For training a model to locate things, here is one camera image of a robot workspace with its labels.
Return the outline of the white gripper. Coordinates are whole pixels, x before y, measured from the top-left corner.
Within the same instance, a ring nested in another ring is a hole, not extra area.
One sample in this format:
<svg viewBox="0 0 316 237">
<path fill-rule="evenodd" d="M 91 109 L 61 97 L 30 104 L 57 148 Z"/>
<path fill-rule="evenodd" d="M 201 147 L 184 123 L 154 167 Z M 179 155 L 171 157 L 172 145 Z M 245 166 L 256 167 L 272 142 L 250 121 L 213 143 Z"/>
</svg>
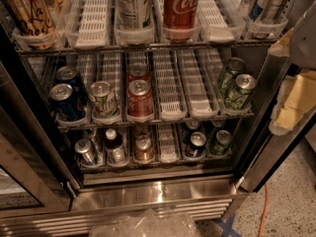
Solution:
<svg viewBox="0 0 316 237">
<path fill-rule="evenodd" d="M 273 108 L 269 130 L 286 135 L 316 106 L 316 0 L 288 30 L 268 49 L 268 54 L 289 57 L 293 64 L 311 68 L 282 81 Z"/>
</svg>

